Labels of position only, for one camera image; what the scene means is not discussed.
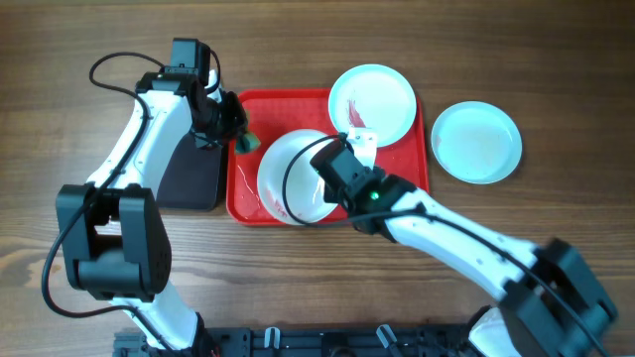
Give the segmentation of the green yellow sponge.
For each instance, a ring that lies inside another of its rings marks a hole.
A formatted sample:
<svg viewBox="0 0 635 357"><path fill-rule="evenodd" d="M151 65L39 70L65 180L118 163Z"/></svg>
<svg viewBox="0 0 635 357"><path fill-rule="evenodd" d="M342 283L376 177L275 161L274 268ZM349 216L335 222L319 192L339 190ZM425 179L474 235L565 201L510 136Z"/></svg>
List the green yellow sponge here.
<svg viewBox="0 0 635 357"><path fill-rule="evenodd" d="M235 139L234 152L237 155L245 155L256 151L261 145L260 139L252 132L247 131Z"/></svg>

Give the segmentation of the white plate with stain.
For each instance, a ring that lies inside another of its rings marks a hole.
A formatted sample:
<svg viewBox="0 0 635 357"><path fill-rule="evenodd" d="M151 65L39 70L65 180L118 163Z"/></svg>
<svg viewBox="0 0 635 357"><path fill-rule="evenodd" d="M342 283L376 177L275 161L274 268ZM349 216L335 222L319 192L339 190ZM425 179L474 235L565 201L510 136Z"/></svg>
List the white plate with stain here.
<svg viewBox="0 0 635 357"><path fill-rule="evenodd" d="M289 216L282 197L283 178L292 158L312 142L325 137L325 133L302 129L277 139L264 154L257 175L257 189L265 209L283 224L298 225ZM334 203L323 200L324 181L310 164L311 158L331 142L321 142L304 152L293 164L287 179L286 197L292 213L309 223L318 222L335 209Z"/></svg>

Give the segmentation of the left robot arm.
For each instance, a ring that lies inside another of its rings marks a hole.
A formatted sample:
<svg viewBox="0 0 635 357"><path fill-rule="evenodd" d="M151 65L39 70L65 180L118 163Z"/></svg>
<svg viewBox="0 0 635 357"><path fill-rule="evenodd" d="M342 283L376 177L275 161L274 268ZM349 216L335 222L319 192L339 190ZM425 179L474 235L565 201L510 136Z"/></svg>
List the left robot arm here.
<svg viewBox="0 0 635 357"><path fill-rule="evenodd" d="M216 356L201 316L170 281L172 248L155 195L184 137L220 148L246 132L237 95L219 70L148 72L132 96L134 111L107 160L84 184L58 193L60 235L45 264L63 254L69 284L120 310L155 353Z"/></svg>

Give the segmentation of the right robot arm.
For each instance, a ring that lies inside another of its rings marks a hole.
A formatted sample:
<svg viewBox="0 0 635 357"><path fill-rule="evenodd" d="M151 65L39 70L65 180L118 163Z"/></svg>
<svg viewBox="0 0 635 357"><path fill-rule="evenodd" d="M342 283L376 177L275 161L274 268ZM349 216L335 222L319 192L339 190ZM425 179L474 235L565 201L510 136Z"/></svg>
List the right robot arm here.
<svg viewBox="0 0 635 357"><path fill-rule="evenodd" d="M434 201L424 190L357 161L314 163L356 230L427 253L498 303L485 355L586 356L607 352L603 334L617 309L581 254L554 239L540 247L495 232Z"/></svg>

